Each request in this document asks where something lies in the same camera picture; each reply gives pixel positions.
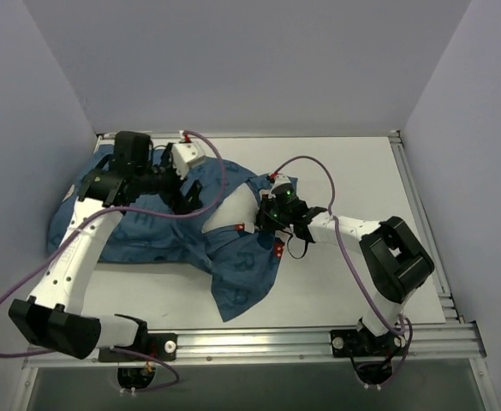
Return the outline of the white pillow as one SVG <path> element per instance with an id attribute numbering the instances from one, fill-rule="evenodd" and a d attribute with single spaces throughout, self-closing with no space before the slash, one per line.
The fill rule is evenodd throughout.
<path id="1" fill-rule="evenodd" d="M 237 187 L 203 224 L 202 233 L 228 226 L 243 225 L 255 229 L 259 206 L 251 188 L 243 183 Z"/>

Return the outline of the blue cartoon print pillowcase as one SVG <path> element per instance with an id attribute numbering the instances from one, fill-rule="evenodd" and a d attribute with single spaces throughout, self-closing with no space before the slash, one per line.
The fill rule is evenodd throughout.
<path id="1" fill-rule="evenodd" d="M 112 154 L 113 145 L 101 146 L 83 166 L 79 175 L 52 217 L 47 236 L 48 254 L 57 250 L 71 221 L 75 201 L 83 177 Z M 222 203 L 238 188 L 248 188 L 250 200 L 257 205 L 260 191 L 270 187 L 266 175 L 256 175 L 237 163 L 224 159 L 226 187 L 221 200 L 211 210 L 190 219 L 170 219 L 128 212 L 110 235 L 100 262 L 118 264 L 183 263 L 212 276 L 211 294 L 223 322 L 245 313 L 271 291 L 283 253 L 283 241 L 274 232 L 254 229 L 256 211 L 250 217 L 235 217 L 235 222 L 215 229 L 203 226 Z M 221 167 L 216 158 L 207 158 L 190 170 L 183 184 L 188 187 L 198 180 L 203 188 L 200 200 L 204 206 L 216 198 L 221 180 Z"/>

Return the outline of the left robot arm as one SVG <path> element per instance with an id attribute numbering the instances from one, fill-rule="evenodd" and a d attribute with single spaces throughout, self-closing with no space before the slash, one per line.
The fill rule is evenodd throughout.
<path id="1" fill-rule="evenodd" d="M 120 132 L 112 153 L 84 175 L 66 233 L 42 279 L 26 300 L 15 299 L 9 308 L 10 319 L 32 345 L 77 359 L 96 348 L 118 348 L 129 359 L 147 352 L 145 321 L 126 314 L 85 317 L 82 309 L 106 242 L 141 195 L 159 196 L 172 217 L 202 206 L 199 182 L 182 191 L 188 172 L 206 158 L 201 147 L 183 135 L 166 146 L 159 164 L 151 150 L 150 135 Z"/>

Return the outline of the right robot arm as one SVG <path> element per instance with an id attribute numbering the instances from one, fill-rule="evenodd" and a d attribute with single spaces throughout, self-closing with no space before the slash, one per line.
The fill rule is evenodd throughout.
<path id="1" fill-rule="evenodd" d="M 288 183 L 261 196 L 257 225 L 263 229 L 288 229 L 310 243 L 337 245 L 369 311 L 359 320 L 356 342 L 373 354 L 387 343 L 387 333 L 409 299 L 434 272 L 434 263 L 411 228 L 400 217 L 385 221 L 338 217 L 331 210 L 310 207 Z"/>

